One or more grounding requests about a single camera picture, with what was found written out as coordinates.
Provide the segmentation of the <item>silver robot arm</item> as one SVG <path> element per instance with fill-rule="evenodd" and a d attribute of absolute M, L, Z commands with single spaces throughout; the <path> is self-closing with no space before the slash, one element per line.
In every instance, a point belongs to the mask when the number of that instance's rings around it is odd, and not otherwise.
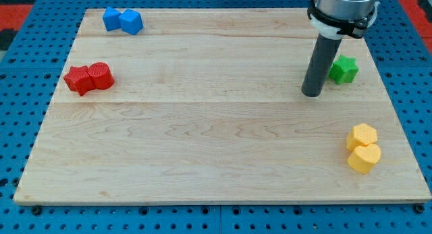
<path fill-rule="evenodd" d="M 337 20 L 359 20 L 367 17 L 377 0 L 312 0 L 326 16 Z"/>

